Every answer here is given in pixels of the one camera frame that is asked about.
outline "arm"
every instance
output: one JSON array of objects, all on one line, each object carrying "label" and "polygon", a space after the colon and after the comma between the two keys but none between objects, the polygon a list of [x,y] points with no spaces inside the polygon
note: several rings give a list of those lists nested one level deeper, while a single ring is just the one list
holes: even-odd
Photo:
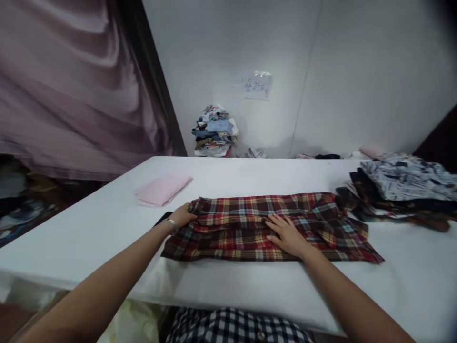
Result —
[{"label": "arm", "polygon": [[292,221],[269,216],[267,225],[280,238],[267,238],[301,259],[310,278],[352,342],[414,342],[369,296],[309,244]]},{"label": "arm", "polygon": [[[188,207],[187,203],[170,216],[179,227],[197,218]],[[172,230],[170,222],[153,227],[89,275],[20,342],[96,342]]]}]

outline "bracelet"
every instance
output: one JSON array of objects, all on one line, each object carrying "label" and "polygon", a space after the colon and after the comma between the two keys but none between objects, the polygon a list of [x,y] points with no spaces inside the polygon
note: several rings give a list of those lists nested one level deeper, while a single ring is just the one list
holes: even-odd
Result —
[{"label": "bracelet", "polygon": [[170,219],[170,218],[167,218],[164,221],[170,222],[171,225],[173,225],[173,231],[170,233],[170,235],[173,236],[178,233],[179,226],[178,226],[177,222],[175,222],[173,219]]}]

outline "paper sign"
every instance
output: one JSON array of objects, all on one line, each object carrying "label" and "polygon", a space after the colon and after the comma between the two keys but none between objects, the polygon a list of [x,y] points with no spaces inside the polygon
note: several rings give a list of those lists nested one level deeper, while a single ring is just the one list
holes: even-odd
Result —
[{"label": "paper sign", "polygon": [[271,75],[256,71],[241,80],[243,98],[268,100],[270,96]]}]

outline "finger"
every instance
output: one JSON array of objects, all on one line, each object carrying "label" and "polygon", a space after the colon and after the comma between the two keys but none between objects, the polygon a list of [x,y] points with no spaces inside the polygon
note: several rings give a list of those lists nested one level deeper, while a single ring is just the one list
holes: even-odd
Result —
[{"label": "finger", "polygon": [[278,237],[267,236],[267,239],[271,241],[274,245],[278,246],[281,250],[284,250],[284,243]]},{"label": "finger", "polygon": [[272,222],[265,222],[265,224],[266,224],[270,229],[272,229],[274,232],[276,232],[278,235],[281,235],[282,229],[281,229],[279,226],[273,224]]},{"label": "finger", "polygon": [[284,223],[282,223],[277,217],[276,214],[274,215],[269,215],[268,218],[275,223],[277,226],[284,226]]},{"label": "finger", "polygon": [[285,217],[285,218],[286,218],[287,224],[289,224],[290,226],[294,226],[295,227],[293,221],[289,217]]},{"label": "finger", "polygon": [[274,215],[275,215],[275,218],[281,222],[281,224],[287,225],[287,222],[282,217],[278,216],[276,213]]}]

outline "pink curtain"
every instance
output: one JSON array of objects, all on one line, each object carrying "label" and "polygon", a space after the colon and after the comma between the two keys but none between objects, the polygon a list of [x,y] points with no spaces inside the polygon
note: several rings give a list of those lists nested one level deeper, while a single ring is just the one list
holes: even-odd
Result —
[{"label": "pink curtain", "polygon": [[105,0],[0,1],[0,153],[50,177],[101,181],[172,154]]}]

